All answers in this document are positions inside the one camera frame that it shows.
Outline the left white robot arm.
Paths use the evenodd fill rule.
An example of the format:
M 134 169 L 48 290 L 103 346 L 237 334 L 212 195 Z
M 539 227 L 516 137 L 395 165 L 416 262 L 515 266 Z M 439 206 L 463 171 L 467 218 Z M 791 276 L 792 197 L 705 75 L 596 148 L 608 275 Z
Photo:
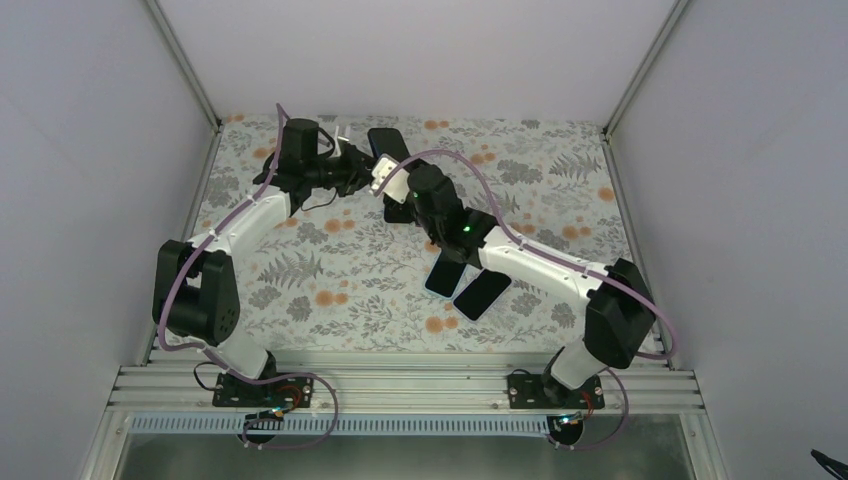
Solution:
M 270 352 L 239 324 L 235 266 L 314 190 L 351 195 L 371 183 L 375 164 L 347 138 L 313 120 L 281 121 L 276 147 L 253 180 L 255 190 L 216 226 L 160 247 L 152 305 L 160 348 L 197 349 L 239 379 L 238 390 L 249 402 L 270 402 L 279 380 L 269 371 Z

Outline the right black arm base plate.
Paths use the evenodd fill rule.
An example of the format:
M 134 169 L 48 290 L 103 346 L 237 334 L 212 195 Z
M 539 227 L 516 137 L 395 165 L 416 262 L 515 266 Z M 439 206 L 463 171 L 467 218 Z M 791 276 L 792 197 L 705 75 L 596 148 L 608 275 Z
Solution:
M 506 394 L 511 409 L 603 409 L 604 390 L 598 375 L 590 377 L 581 387 L 568 390 L 546 383 L 542 374 L 524 369 L 513 370 L 506 376 Z

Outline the black smartphone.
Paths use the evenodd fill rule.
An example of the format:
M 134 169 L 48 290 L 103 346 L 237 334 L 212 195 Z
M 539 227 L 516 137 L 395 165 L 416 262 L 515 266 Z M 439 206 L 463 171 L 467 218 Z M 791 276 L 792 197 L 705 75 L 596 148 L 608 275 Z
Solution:
M 376 160 L 388 156 L 400 162 L 410 157 L 410 151 L 398 129 L 371 128 L 367 132 L 367 139 Z

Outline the black phone case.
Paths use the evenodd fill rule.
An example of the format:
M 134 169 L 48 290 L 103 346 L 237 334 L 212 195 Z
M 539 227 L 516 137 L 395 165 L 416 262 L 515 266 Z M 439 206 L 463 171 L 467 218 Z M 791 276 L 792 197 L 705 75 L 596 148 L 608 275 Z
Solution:
M 390 197 L 383 198 L 383 218 L 389 224 L 415 224 L 414 210 L 410 204 L 399 203 Z

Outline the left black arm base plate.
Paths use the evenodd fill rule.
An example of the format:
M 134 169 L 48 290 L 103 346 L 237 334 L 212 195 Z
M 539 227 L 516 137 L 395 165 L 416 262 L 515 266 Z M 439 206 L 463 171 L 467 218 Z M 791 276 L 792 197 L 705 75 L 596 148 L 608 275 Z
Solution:
M 229 374 L 219 374 L 212 405 L 219 408 L 309 408 L 314 380 L 305 377 L 253 385 Z

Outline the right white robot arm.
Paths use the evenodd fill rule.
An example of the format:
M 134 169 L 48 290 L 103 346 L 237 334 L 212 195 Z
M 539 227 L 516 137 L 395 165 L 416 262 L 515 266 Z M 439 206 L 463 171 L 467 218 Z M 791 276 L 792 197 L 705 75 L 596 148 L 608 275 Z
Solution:
M 426 288 L 452 297 L 468 319 L 480 319 L 515 280 L 583 307 L 582 336 L 544 370 L 541 391 L 549 404 L 567 406 L 605 368 L 630 367 L 656 320 L 646 305 L 652 295 L 634 263 L 584 261 L 526 240 L 493 215 L 464 206 L 453 182 L 423 161 L 401 170 L 385 192 L 406 205 L 440 250 Z

